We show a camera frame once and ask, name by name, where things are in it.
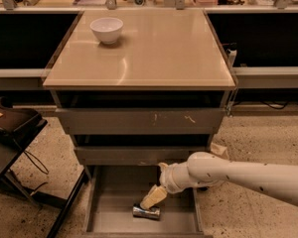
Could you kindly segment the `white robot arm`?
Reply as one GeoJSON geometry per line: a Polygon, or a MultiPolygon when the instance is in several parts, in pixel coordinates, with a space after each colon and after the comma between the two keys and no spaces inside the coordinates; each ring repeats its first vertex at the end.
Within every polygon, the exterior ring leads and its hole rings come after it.
{"type": "Polygon", "coordinates": [[[195,152],[185,162],[159,164],[160,185],[154,185],[140,202],[149,210],[167,194],[186,188],[228,181],[298,207],[298,166],[225,160],[206,152],[195,152]]]}

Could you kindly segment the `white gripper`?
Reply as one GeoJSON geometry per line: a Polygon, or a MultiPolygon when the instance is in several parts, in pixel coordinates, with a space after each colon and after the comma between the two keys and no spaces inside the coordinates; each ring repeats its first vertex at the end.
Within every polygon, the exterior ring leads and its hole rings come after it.
{"type": "Polygon", "coordinates": [[[140,207],[143,209],[148,210],[164,200],[167,197],[167,192],[172,194],[179,193],[191,185],[186,162],[172,165],[160,163],[159,168],[161,171],[159,178],[161,185],[153,185],[144,196],[140,202],[140,207]]]}

